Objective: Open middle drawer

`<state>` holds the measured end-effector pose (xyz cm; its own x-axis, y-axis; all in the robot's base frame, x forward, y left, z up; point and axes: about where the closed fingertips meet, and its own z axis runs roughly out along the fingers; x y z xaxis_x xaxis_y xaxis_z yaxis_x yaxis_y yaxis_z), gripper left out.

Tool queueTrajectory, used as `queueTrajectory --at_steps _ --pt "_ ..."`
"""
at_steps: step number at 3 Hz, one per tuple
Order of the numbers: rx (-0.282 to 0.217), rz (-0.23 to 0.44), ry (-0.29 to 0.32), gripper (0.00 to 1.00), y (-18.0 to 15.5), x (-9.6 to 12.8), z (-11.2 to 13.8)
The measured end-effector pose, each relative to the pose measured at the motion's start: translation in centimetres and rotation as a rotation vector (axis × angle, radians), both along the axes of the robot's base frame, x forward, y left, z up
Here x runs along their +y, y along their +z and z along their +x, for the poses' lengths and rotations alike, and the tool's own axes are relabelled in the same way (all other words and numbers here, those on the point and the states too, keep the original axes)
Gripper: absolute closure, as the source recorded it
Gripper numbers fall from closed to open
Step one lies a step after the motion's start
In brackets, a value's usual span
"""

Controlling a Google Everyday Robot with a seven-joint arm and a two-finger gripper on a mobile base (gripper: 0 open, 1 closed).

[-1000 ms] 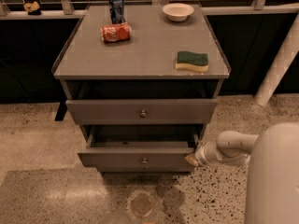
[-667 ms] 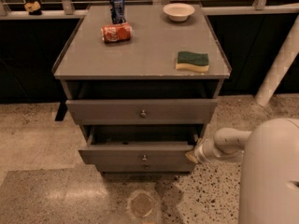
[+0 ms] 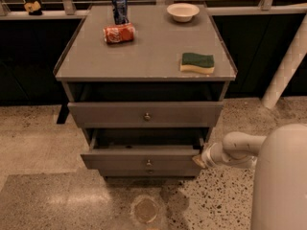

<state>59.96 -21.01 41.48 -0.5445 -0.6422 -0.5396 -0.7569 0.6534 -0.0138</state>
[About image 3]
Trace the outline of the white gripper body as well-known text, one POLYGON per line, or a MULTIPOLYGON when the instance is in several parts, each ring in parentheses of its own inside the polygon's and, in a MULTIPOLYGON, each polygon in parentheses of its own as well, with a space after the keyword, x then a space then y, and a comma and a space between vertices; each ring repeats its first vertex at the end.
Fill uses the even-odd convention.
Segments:
POLYGON ((224 165, 227 160, 221 142, 213 143, 201 154, 201 160, 207 168, 224 165))

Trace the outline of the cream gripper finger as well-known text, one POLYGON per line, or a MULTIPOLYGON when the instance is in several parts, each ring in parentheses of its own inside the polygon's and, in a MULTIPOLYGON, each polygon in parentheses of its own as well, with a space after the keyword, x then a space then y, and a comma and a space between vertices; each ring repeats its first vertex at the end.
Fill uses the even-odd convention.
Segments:
POLYGON ((200 166, 202 169, 205 169, 205 168, 206 168, 204 162, 203 162, 202 159, 201 159, 201 155, 200 155, 200 154, 198 154, 198 155, 196 155, 196 156, 193 156, 193 157, 192 157, 192 160, 193 160, 198 166, 200 166))

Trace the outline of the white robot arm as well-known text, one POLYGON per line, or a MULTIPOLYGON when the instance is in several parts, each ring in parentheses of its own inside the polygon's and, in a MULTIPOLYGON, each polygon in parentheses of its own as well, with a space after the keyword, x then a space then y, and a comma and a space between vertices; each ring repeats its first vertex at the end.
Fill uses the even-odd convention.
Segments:
POLYGON ((230 132, 193 161, 203 169, 255 169, 250 230, 307 230, 306 124, 267 136, 230 132))

